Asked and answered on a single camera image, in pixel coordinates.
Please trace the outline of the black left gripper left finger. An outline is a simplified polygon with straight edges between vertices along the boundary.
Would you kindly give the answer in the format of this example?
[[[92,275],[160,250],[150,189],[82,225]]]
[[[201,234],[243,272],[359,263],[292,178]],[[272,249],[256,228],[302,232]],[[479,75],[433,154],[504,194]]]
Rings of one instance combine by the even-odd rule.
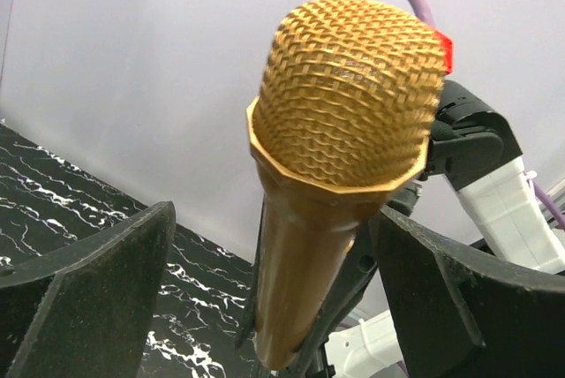
[[[1,270],[3,377],[134,377],[176,212],[163,201]]]

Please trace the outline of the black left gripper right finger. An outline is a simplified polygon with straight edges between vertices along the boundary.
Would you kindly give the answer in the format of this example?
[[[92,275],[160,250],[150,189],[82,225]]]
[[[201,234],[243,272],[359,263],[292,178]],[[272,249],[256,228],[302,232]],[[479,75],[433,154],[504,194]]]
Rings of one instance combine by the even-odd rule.
[[[371,220],[411,377],[564,375],[564,278],[483,253],[394,209]]]

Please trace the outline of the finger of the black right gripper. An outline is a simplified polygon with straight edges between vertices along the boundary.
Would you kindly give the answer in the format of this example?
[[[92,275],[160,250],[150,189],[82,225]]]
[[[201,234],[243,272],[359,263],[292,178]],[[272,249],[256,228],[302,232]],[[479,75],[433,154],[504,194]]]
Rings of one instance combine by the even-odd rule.
[[[264,210],[265,201],[263,200],[261,203],[260,223],[257,234],[256,250],[252,265],[252,281],[250,284],[249,294],[245,300],[245,307],[243,315],[241,317],[241,322],[239,323],[239,327],[234,339],[234,347],[236,350],[239,350],[242,347],[245,340],[253,333],[254,330],[260,275],[261,234],[264,222]]]
[[[325,343],[329,335],[363,298],[376,272],[370,227],[362,226],[334,280],[293,363],[295,377],[333,377],[335,367],[328,362]]]

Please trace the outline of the gold toy microphone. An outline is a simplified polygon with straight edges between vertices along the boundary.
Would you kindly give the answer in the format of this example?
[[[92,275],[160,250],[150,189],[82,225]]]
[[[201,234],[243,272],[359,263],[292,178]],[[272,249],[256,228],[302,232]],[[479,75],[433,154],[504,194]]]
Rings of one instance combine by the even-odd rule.
[[[426,166],[445,76],[435,28],[373,0],[314,0],[275,31],[246,111],[264,191],[254,329],[291,364],[362,222]]]

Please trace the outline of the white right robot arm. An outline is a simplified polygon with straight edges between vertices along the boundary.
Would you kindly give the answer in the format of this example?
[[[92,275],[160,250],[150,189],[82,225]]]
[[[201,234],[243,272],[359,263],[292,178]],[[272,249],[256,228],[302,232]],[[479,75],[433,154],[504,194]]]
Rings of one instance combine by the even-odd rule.
[[[335,103],[319,131],[285,121],[282,150],[247,110],[264,199],[251,293],[237,341],[257,377],[368,377],[403,361],[412,377],[561,377],[564,247],[526,183],[507,120],[454,81],[423,123],[388,113],[367,132],[393,159],[347,185],[330,134],[362,117]],[[329,158],[323,158],[330,149]],[[388,199],[443,175],[488,245],[482,252],[411,220]]]

